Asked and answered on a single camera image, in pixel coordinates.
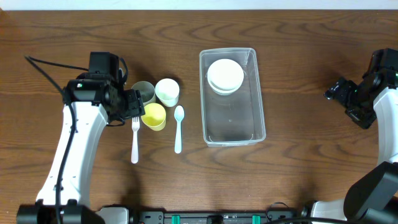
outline white spoon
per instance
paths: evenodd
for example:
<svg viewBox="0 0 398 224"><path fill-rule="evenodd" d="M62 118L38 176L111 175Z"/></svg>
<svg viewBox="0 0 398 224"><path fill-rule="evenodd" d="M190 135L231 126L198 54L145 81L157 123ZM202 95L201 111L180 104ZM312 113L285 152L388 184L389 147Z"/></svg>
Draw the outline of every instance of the white spoon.
<svg viewBox="0 0 398 224"><path fill-rule="evenodd" d="M175 133L175 145L174 152L180 154L182 151L182 141L181 141L181 121L184 119L185 113L184 108L178 105L174 111L174 118L177 121L177 132Z"/></svg>

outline green clip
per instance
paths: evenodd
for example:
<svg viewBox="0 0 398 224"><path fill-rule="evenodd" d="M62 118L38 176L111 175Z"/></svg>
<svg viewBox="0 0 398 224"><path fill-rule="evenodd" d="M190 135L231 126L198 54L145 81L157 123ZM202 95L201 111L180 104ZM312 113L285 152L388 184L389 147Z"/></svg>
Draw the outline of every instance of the green clip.
<svg viewBox="0 0 398 224"><path fill-rule="evenodd" d="M180 216L179 215L172 216L172 224L180 224Z"/></svg>
<svg viewBox="0 0 398 224"><path fill-rule="evenodd" d="M259 215L253 215L253 224L261 224L261 217Z"/></svg>

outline plastic fork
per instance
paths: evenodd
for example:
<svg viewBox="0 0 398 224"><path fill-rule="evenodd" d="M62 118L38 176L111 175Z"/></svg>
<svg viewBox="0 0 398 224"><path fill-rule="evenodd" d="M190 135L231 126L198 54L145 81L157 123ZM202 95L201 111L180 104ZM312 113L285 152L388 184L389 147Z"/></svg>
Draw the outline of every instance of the plastic fork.
<svg viewBox="0 0 398 224"><path fill-rule="evenodd" d="M138 129L139 129L139 118L133 118L131 123L132 129L132 151L131 151L131 162L136 164L138 162Z"/></svg>

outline transparent storage bin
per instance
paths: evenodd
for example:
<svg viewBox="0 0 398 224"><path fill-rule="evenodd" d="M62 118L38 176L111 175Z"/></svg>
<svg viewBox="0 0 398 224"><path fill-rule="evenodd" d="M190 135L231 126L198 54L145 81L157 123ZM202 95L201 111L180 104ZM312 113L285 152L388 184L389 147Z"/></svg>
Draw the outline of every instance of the transparent storage bin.
<svg viewBox="0 0 398 224"><path fill-rule="evenodd" d="M215 93L207 82L210 65L231 59L244 71L241 87L228 96ZM256 51L252 48L200 52L200 96L203 138L209 147L247 146L266 138Z"/></svg>

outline wooden table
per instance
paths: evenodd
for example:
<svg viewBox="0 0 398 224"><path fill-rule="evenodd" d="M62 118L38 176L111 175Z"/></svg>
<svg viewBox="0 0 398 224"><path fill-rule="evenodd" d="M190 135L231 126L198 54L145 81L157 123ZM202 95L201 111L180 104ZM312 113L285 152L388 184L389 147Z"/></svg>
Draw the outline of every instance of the wooden table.
<svg viewBox="0 0 398 224"><path fill-rule="evenodd" d="M176 123L140 129L130 162L130 122L106 128L91 178L91 207L265 210L283 201L343 198L377 162L377 123L362 130L323 92L338 77L361 81L374 50L398 48L396 11L36 11L0 15L0 223L34 203L62 127L61 97L23 58L81 67L91 51L125 58L131 76L181 83L184 149ZM266 140L209 148L203 140L199 53L220 47L257 52ZM65 86L79 71L43 68Z"/></svg>

